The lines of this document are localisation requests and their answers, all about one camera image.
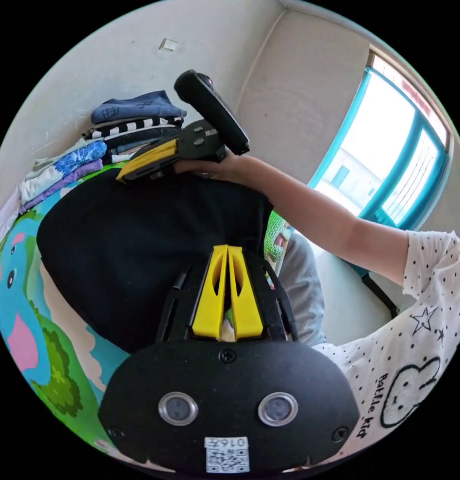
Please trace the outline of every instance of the black handle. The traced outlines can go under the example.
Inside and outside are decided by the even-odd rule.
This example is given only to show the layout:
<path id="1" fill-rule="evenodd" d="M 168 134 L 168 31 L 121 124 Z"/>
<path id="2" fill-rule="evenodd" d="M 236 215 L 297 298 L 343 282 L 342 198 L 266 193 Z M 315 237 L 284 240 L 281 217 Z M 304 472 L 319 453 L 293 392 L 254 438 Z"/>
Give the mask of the black handle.
<path id="1" fill-rule="evenodd" d="M 213 88 L 208 76 L 187 70 L 177 78 L 174 89 L 183 102 L 190 104 L 218 131 L 225 145 L 235 155 L 250 151 L 248 137 Z"/>

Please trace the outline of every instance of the star print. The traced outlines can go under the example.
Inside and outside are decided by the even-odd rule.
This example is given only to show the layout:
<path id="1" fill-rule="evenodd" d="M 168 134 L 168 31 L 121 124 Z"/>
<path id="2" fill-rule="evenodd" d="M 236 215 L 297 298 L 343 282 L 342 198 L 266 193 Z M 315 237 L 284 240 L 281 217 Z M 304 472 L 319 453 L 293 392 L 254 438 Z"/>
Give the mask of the star print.
<path id="1" fill-rule="evenodd" d="M 421 329 L 431 330 L 430 319 L 436 312 L 436 310 L 438 310 L 438 307 L 436 307 L 431 312 L 428 312 L 428 307 L 426 307 L 421 315 L 411 315 L 411 318 L 418 322 L 415 327 L 415 331 L 413 332 L 413 335 Z"/>
<path id="2" fill-rule="evenodd" d="M 445 334 L 443 333 L 443 329 L 438 329 L 438 332 L 440 333 L 440 336 L 438 337 L 438 340 L 441 340 L 441 345 L 443 345 L 443 339 L 445 338 Z"/>

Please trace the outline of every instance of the yellow plastic part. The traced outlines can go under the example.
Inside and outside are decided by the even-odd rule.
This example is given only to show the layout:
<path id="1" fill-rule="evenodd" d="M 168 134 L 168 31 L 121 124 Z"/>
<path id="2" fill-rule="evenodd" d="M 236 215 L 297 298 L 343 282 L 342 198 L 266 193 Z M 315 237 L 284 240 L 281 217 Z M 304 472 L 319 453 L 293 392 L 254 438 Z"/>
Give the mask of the yellow plastic part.
<path id="1" fill-rule="evenodd" d="M 124 167 L 120 169 L 120 173 L 117 176 L 117 180 L 120 182 L 124 181 L 126 175 L 133 173 L 134 171 L 144 167 L 145 165 L 150 165 L 153 162 L 158 160 L 172 157 L 176 155 L 177 144 L 176 139 L 170 140 L 163 145 L 156 146 L 142 155 L 135 157 L 133 160 L 129 161 Z"/>
<path id="2" fill-rule="evenodd" d="M 192 326 L 193 333 L 198 337 L 221 339 L 227 262 L 228 245 L 214 246 Z M 215 292 L 218 281 L 218 292 Z"/>
<path id="3" fill-rule="evenodd" d="M 230 266 L 231 308 L 235 340 L 259 337 L 263 333 L 263 323 L 258 312 L 241 247 L 228 247 L 228 263 Z"/>

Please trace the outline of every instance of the colorful play mat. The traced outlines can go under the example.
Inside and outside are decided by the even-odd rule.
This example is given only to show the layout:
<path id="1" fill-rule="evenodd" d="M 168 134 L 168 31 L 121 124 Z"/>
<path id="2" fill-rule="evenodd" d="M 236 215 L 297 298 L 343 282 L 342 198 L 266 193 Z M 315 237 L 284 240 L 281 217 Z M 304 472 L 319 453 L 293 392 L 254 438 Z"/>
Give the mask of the colorful play mat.
<path id="1" fill-rule="evenodd" d="M 71 183 L 16 220 L 0 244 L 0 331 L 25 380 L 61 422 L 93 447 L 137 464 L 117 451 L 97 417 L 105 387 L 128 354 L 97 335 L 68 305 L 36 245 L 41 220 L 60 198 L 92 176 L 121 167 L 109 165 Z M 288 225 L 272 213 L 265 254 L 273 267 L 289 235 Z M 150 462 L 145 466 L 166 470 Z"/>

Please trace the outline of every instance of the white polka dot shirt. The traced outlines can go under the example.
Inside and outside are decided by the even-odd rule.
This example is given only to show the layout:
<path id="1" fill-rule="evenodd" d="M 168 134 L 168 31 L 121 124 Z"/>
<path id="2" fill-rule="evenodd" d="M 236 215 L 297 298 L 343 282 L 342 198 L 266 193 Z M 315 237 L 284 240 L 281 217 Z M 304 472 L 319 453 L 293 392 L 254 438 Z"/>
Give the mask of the white polka dot shirt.
<path id="1" fill-rule="evenodd" d="M 313 347 L 347 377 L 360 420 L 329 463 L 382 439 L 427 397 L 460 342 L 460 239 L 408 232 L 403 292 L 417 301 L 366 338 Z"/>

